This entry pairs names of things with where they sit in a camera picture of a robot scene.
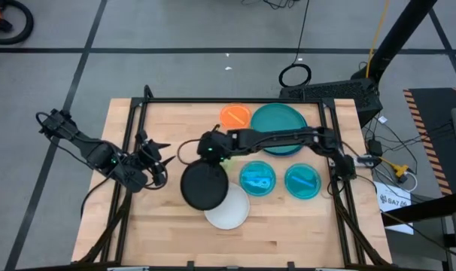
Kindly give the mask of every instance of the wooden table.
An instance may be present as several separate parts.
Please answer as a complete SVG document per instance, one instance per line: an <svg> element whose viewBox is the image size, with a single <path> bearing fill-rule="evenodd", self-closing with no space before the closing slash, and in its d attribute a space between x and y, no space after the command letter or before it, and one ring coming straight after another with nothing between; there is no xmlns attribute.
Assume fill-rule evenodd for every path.
<svg viewBox="0 0 456 271"><path fill-rule="evenodd" d="M111 100L103 139L122 145L129 104L130 99ZM246 105L255 112L263 104ZM176 155L182 142L197 139L212 129L219 122L224 106L220 103L152 103L147 106L145 129L150 139L172 144L161 150L163 158L167 158ZM321 125L316 105L290 106L299 111L309 125ZM365 153L353 100L336 100L336 112L342 140L357 152ZM196 143L186 145L181 156L186 161L197 159ZM133 195L123 265L186 266L187 261L194 260L196 266L286 267L288 261L293 261L297 267L343 267L335 209L326 190L330 181L327 160L309 148L303 148L292 157L273 157L263 152L234 157L227 166L230 181L238 183L240 169L252 160L272 165L278 183L267 196L250 196L248 219L234 230L214 228L203 212L185 203L179 183L185 165L173 160L167 166L169 182L163 189L143 190ZM322 190L314 199L296 199L283 185L286 169L300 162L316 168L322 178ZM372 179L368 169L357 169L357 174ZM94 172L91 187L102 179ZM108 182L87 201L73 260L84 256L105 229L113 186L114 181ZM380 255L391 261L374 187L359 178L352 181L352 190L361 231ZM351 259L356 263L353 236L348 228L347 232ZM117 233L111 242L110 259L114 259L116 241Z"/></svg>

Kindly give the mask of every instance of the vacuum cleaner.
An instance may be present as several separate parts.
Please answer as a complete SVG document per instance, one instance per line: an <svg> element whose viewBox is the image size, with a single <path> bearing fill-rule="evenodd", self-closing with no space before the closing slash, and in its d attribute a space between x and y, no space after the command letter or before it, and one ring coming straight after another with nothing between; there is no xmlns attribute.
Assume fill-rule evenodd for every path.
<svg viewBox="0 0 456 271"><path fill-rule="evenodd" d="M2 18L1 12L7 6L12 6L21 10L26 16L26 25L18 35L10 38L0 38L0 45L16 44L21 41L25 41L31 35L32 29L34 28L34 18L32 17L32 13L24 4L16 0L0 0L0 32L11 32L13 30L12 24Z"/></svg>

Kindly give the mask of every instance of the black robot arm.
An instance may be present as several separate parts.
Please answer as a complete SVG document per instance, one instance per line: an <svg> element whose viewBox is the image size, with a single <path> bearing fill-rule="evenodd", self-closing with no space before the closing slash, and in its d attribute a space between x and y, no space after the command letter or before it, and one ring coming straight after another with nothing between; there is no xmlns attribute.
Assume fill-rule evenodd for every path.
<svg viewBox="0 0 456 271"><path fill-rule="evenodd" d="M43 121L39 119L41 115L46 117ZM145 131L136 135L137 141L141 143L139 151L129 154L113 143L92 139L82 133L67 111L53 109L50 114L37 113L36 118L42 127L40 133L49 139L57 137L70 141L79 149L89 167L105 177L119 181L132 192L139 192L143 187L147 187L147 176L142 172L145 169L153 175L153 184L156 187L162 187L167 181L166 164L174 157L160 162L159 149L168 147L169 144L147 140Z"/></svg>
<svg viewBox="0 0 456 271"><path fill-rule="evenodd" d="M226 134L217 131L205 132L198 144L197 153L207 163L220 163L233 156L249 155L270 147L305 145L316 154L328 157L335 163L335 173L340 178L356 177L354 160L343 154L341 142L333 130L324 127L304 127L301 129L276 132L258 132L253 129L233 129Z"/></svg>

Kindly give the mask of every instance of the petri dish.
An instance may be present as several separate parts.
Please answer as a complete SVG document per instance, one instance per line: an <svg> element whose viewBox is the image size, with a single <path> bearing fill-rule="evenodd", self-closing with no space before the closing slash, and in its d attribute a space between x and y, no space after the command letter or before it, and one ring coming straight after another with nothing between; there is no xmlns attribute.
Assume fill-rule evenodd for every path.
<svg viewBox="0 0 456 271"><path fill-rule="evenodd" d="M297 199L311 199L317 196L321 188L321 179L313 167L297 163L285 173L285 187Z"/></svg>
<svg viewBox="0 0 456 271"><path fill-rule="evenodd" d="M265 196L272 192L276 184L273 168L263 161L252 161L240 171L240 185L252 196Z"/></svg>

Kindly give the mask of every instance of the black cable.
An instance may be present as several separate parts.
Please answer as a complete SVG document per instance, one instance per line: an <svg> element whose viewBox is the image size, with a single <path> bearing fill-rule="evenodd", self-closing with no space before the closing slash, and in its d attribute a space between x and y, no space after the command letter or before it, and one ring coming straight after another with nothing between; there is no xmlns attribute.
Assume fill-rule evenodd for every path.
<svg viewBox="0 0 456 271"><path fill-rule="evenodd" d="M415 155L412 153L412 151L410 151L410 149L405 145L405 143L403 143L402 139L400 139L400 137L387 125L387 124L383 124L384 127L386 127L387 129L389 129L393 134L394 136L399 140L399 142L405 147L405 149L407 149L407 151L409 152L410 156L412 156L412 158L414 159L415 161L415 168L414 168L414 173L417 175L417 167L418 167L418 161L417 161L417 158L415 158Z"/></svg>
<svg viewBox="0 0 456 271"><path fill-rule="evenodd" d="M87 192L86 196L84 197L83 199L83 202L81 203L81 218L83 217L83 213L84 213L84 206L86 205L86 201L87 199L91 196L91 194L98 188L100 188L103 184L106 183L106 181L109 180L109 176L106 177L103 181L101 181L100 183L98 183L95 187L93 187L93 189L91 189L89 192Z"/></svg>
<svg viewBox="0 0 456 271"><path fill-rule="evenodd" d="M454 133L453 133L453 130L451 130L451 129L450 129L450 130L446 130L446 131L440 131L440 134L439 134L439 135L433 135L432 137L430 137L430 139L433 141L433 140L435 140L435 139L440 139L440 138L442 138L442 137L450 136L450 135L453 135L453 134L454 134ZM410 142L410 143L408 143L408 144L405 143L405 145L406 145L406 146L412 146L412 145L414 145L414 144L423 142L424 139L426 139L426 138L419 139L419 140L414 140L413 142ZM401 145L397 145L397 146L395 146L395 147L393 147L393 148L389 148L389 150L387 150L387 151L399 151L399 150L404 149L404 147L405 147L405 146L403 146L403 145L401 144Z"/></svg>
<svg viewBox="0 0 456 271"><path fill-rule="evenodd" d="M360 176L360 175L357 175L357 177L361 177L361 178L364 178L364 179L366 179L367 181L369 181L369 182L373 185L373 187L375 188L375 192L377 193L377 186L376 186L372 181L370 181L368 178L365 178L365 177ZM388 189L390 189L393 193L395 193L395 192L394 192L386 183L384 183L384 184L385 184L385 186L387 186ZM409 227L410 227L411 229L413 229L415 232L417 232L417 233L420 234L422 237L424 237L427 241L432 242L434 245L437 245L437 246L439 246L441 249L443 249L443 250L447 251L448 253L450 253L450 254L456 256L456 252L453 252L452 250L446 248L444 245L440 245L437 241L435 241L435 240L431 239L430 237L426 236L426 235L425 235L424 233L422 233L420 230L415 229L415 228L414 228L412 225L410 225L409 223L404 222L404 221L400 220L399 218L396 218L396 217L394 217L393 215L388 214L387 212L382 211L381 209L380 209L380 212L381 212L383 215L385 215L385 216L387 216L387 217L389 217L389 218L392 218L392 219L394 219L395 221L397 221L397 222L399 222L399 223L401 223L401 224L405 224L406 226L409 226Z"/></svg>
<svg viewBox="0 0 456 271"><path fill-rule="evenodd" d="M439 125L439 126L437 126L437 127L435 127L435 128L432 128L432 129L430 129L430 130L428 130L428 131L426 131L426 132L423 132L423 133L417 135L416 137L413 137L413 138L407 139L407 140L403 140L403 142L404 142L404 143L409 143L410 141L414 141L414 140L416 140L416 139L418 139L418 138L421 138L422 136L429 137L430 134L431 134L432 132L439 132L440 129L442 129L442 128L444 128L445 126L448 126L448 125L451 125L451 123L448 122L448 123ZM384 139L384 140L387 141L387 142L400 143L400 142L397 141L397 140L386 139L386 138L384 138L384 137L382 137L382 136L380 136L380 135L377 135L376 137L381 138L381 139Z"/></svg>
<svg viewBox="0 0 456 271"><path fill-rule="evenodd" d="M372 127L372 121L373 121L373 118L370 119L370 122L369 122L369 128L367 128L367 130L365 131L365 135L363 136L363 141L366 142L366 135L370 132L372 132L372 130L370 129L370 127Z"/></svg>
<svg viewBox="0 0 456 271"><path fill-rule="evenodd" d="M309 10L309 4L310 4L310 0L306 0L306 7L305 7L305 14L303 15L303 24L302 24L302 31L300 32L300 38L298 40L298 47L296 49L296 55L295 55L295 60L285 69L283 69L281 72L280 72L280 75L278 76L278 82L280 83L280 85L282 85L283 87L298 87L298 86L303 86L303 85L306 85L306 84L309 84L310 83L310 80L312 79L312 70L310 69L310 67L306 64L302 64L302 63L297 63L295 64L296 60L298 59L298 53L300 51L300 45L302 43L302 37L303 37L303 30L305 29L305 21L306 21L306 14L308 13L308 10ZM306 76L306 79L301 83L301 84L297 84L297 85L294 85L294 86L289 86L287 85L285 82L283 82L283 75L288 72L289 70L295 68L295 67L300 67L300 68L303 68L306 70L306 73L307 73L307 76Z"/></svg>
<svg viewBox="0 0 456 271"><path fill-rule="evenodd" d="M375 131L377 130L377 124L379 122L378 119L380 118L380 113L381 112L382 111L378 112L377 118L375 119L375 126L373 127L373 132L372 132L372 139L374 139L374 140L375 140Z"/></svg>
<svg viewBox="0 0 456 271"><path fill-rule="evenodd" d="M286 7L292 8L293 5L295 5L294 0L286 0L283 5L281 4L283 2L283 0L280 0L280 2L278 4L272 3L268 0L263 0L263 2L267 3L274 11L278 10L279 8L286 8Z"/></svg>
<svg viewBox="0 0 456 271"><path fill-rule="evenodd" d="M185 146L186 144L188 144L188 143L191 143L191 142L198 142L198 141L200 141L200 140L201 140L201 139L190 139L190 140L188 140L188 141L185 141L185 142L181 143L181 145L178 147L178 150L176 151L176 157L178 158L178 160L180 160L180 162L181 162L182 164L187 165L187 166L190 165L190 163L186 163L186 162L184 162L184 161L181 159L181 155L180 155L181 148L182 148L183 146Z"/></svg>
<svg viewBox="0 0 456 271"><path fill-rule="evenodd" d="M399 223L401 223L401 224L405 224L406 226L409 226L409 227L412 228L414 231L416 231L418 234L420 234L422 237L424 237L427 241L432 242L434 245L440 247L441 249L445 250L446 252L448 252L448 253L450 253L450 254L452 254L452 255L454 255L454 256L456 257L456 252L453 252L452 250L446 248L444 245L440 245L437 241L435 241L434 239L431 239L429 236L426 236L426 235L423 234L420 230L415 229L415 228L414 228L412 225L410 225L409 223L406 223L406 222L400 220L399 218L396 218L396 217L394 217L393 215L388 214L387 212L384 212L384 211L382 211L382 210L380 210L380 212L381 212L383 215L385 215L385 216L387 216L387 217L389 217L389 218L392 218L392 219L394 219L395 221L397 221L397 222L399 222Z"/></svg>
<svg viewBox="0 0 456 271"><path fill-rule="evenodd" d="M64 148L64 147L59 146L59 144L55 143L52 139L47 139L47 140L49 140L49 142L50 142L52 145L56 146L56 148L59 148L59 149L65 151L66 153L68 153L69 155L71 155L71 156L72 156L74 159L76 159L79 163L84 164L85 166L87 166L87 167L90 168L90 169L94 169L94 168L93 168L92 166L90 166L88 163L84 162L81 158L77 157L76 154L73 154L70 150L68 150L68 149L66 149L66 148Z"/></svg>
<svg viewBox="0 0 456 271"><path fill-rule="evenodd" d="M342 144L345 145L351 152L353 152L355 156L360 157L360 155L358 155L358 153L349 144L344 141L342 141Z"/></svg>
<svg viewBox="0 0 456 271"><path fill-rule="evenodd" d="M373 183L372 180L370 180L367 177L363 177L362 175L357 175L357 177L362 178L364 181L368 181L371 185L373 185L373 188L375 189L375 193L378 193L377 192L377 186Z"/></svg>

